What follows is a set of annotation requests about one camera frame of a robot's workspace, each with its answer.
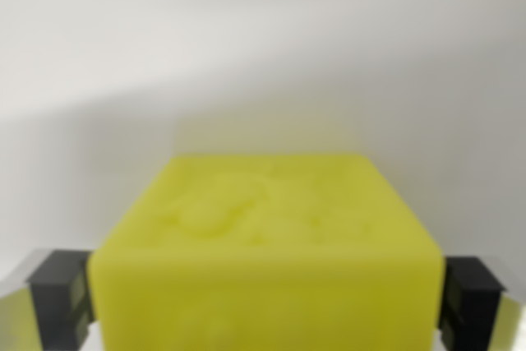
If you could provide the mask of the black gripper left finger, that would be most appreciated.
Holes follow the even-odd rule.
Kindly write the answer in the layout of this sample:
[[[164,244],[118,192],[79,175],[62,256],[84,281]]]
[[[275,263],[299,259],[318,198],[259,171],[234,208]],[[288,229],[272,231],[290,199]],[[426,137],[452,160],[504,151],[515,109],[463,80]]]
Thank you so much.
[[[79,350],[95,314],[89,250],[37,249],[1,279],[2,350]]]

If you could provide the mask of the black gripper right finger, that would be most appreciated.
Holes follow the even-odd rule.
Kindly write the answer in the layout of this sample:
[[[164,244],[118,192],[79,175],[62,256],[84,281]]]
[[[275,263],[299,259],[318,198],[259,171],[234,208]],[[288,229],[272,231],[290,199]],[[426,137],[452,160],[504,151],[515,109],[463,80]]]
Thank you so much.
[[[446,350],[524,350],[525,282],[496,258],[446,257],[437,328]]]

